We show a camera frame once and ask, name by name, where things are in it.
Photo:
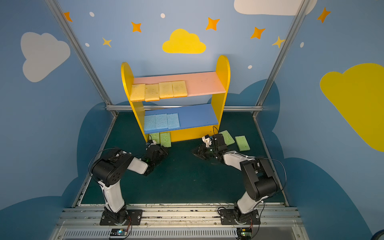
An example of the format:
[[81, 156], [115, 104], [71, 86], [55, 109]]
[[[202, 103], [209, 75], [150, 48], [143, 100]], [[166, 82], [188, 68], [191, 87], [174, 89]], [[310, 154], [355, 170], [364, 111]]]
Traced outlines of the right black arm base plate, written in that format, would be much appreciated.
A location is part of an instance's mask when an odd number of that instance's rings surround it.
[[243, 214], [238, 209], [219, 208], [218, 214], [222, 225], [259, 225], [261, 223], [258, 210]]

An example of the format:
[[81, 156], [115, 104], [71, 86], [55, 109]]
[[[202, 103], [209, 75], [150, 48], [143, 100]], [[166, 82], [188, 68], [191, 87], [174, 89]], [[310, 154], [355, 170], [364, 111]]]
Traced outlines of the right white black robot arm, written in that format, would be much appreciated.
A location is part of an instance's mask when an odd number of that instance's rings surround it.
[[270, 162], [230, 151], [222, 134], [202, 137], [203, 143], [192, 153], [203, 160], [214, 158], [242, 172], [246, 192], [237, 201], [235, 209], [240, 215], [253, 212], [263, 200], [272, 197], [280, 188]]

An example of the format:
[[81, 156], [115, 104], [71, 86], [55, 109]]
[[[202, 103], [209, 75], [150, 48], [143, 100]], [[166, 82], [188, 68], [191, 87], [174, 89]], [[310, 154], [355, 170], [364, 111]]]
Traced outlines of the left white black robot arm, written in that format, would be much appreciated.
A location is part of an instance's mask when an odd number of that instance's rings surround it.
[[146, 146], [143, 159], [117, 148], [101, 151], [100, 158], [90, 162], [89, 174], [102, 189], [106, 211], [116, 215], [126, 207], [120, 186], [126, 171], [147, 176], [167, 156], [167, 150], [154, 143]]

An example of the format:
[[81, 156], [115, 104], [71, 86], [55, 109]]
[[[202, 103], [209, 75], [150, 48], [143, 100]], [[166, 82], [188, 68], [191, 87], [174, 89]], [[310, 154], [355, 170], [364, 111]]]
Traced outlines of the yellow sponge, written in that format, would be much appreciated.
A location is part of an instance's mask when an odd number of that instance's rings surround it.
[[142, 102], [145, 100], [146, 85], [145, 84], [134, 84], [131, 88], [130, 101], [131, 102]]
[[174, 98], [183, 98], [188, 96], [188, 91], [185, 81], [172, 82]]
[[160, 100], [159, 84], [150, 84], [145, 86], [145, 101], [153, 102]]
[[171, 99], [174, 97], [172, 82], [159, 83], [159, 97], [160, 99]]

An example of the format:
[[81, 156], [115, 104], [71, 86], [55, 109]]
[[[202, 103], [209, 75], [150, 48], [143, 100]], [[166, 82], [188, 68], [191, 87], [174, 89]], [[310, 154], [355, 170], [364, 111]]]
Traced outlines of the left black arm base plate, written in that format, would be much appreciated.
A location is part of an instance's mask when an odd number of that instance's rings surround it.
[[143, 210], [121, 209], [118, 213], [113, 213], [105, 208], [100, 220], [100, 226], [139, 226], [142, 214]]

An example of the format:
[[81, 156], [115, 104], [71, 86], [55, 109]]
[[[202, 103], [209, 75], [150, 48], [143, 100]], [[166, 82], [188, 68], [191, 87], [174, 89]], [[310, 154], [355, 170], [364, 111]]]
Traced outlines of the blue sponge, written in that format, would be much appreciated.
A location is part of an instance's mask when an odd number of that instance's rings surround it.
[[167, 114], [168, 129], [178, 129], [180, 127], [179, 115], [177, 113]]
[[156, 115], [145, 116], [144, 131], [153, 131], [157, 129]]
[[168, 129], [168, 117], [167, 114], [158, 114], [156, 117], [156, 129], [163, 130]]

